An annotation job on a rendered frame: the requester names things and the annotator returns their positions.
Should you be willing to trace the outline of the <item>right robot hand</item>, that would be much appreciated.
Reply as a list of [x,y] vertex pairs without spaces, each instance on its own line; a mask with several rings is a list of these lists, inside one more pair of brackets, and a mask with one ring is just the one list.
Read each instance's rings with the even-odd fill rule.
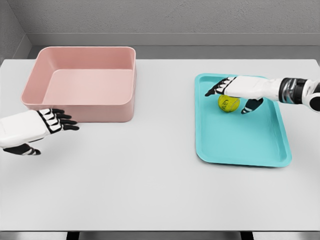
[[216,83],[205,94],[206,97],[220,94],[233,98],[247,99],[241,114],[255,111],[264,101],[264,87],[268,85],[268,80],[263,77],[255,76],[229,76]]

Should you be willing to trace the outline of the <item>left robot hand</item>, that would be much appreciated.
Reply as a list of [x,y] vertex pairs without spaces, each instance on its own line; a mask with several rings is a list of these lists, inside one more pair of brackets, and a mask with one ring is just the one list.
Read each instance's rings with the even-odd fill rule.
[[0,148],[20,156],[38,156],[30,143],[61,131],[78,131],[77,122],[57,108],[27,110],[0,119]]

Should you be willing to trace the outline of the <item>yellow tennis ball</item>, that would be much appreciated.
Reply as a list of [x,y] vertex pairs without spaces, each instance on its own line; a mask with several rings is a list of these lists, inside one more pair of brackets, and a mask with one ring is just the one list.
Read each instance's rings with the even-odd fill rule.
[[220,95],[218,98],[219,108],[226,113],[232,113],[236,111],[240,105],[240,99],[236,97],[230,97],[228,95]]

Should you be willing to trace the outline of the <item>blue tray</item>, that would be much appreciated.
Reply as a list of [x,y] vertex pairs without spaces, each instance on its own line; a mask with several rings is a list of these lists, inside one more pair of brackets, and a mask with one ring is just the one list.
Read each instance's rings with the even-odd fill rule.
[[241,114],[246,104],[226,113],[219,95],[205,93],[226,74],[202,73],[194,81],[195,149],[207,163],[259,167],[286,167],[292,153],[277,102],[265,99],[252,113]]

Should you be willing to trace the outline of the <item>pink basket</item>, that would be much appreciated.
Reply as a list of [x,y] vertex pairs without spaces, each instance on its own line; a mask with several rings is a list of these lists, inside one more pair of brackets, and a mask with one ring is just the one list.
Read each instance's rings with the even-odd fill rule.
[[123,123],[134,116],[136,79],[132,47],[51,46],[38,53],[21,102],[80,123]]

